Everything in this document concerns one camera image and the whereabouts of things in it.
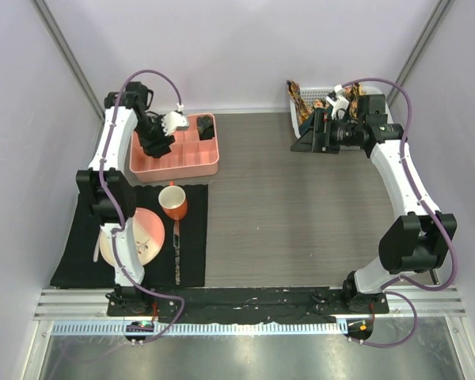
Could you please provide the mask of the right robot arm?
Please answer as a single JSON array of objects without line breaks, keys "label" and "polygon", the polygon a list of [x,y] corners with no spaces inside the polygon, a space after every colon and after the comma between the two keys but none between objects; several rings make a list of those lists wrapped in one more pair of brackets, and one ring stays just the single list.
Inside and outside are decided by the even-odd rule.
[{"label": "right robot arm", "polygon": [[365,313],[383,301],[386,284],[440,268],[457,222],[428,195],[410,157],[404,128],[388,121],[384,95],[361,95],[356,101],[352,116],[343,89],[316,100],[291,150],[336,154],[344,146],[358,147],[382,178],[395,220],[378,243],[377,258],[349,273],[340,293],[346,310]]}]

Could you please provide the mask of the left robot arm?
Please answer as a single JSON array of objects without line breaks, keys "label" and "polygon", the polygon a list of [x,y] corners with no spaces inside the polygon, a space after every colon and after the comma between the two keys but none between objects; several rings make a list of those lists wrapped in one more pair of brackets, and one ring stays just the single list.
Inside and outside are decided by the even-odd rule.
[{"label": "left robot arm", "polygon": [[144,154],[161,158],[170,153],[175,138],[166,135],[163,117],[150,112],[154,92],[141,82],[130,82],[104,99],[104,130],[87,169],[76,174],[80,196],[97,219],[114,263],[114,287],[107,293],[112,316],[150,312],[152,295],[140,289],[145,270],[134,237],[136,194],[123,169],[133,134]]}]

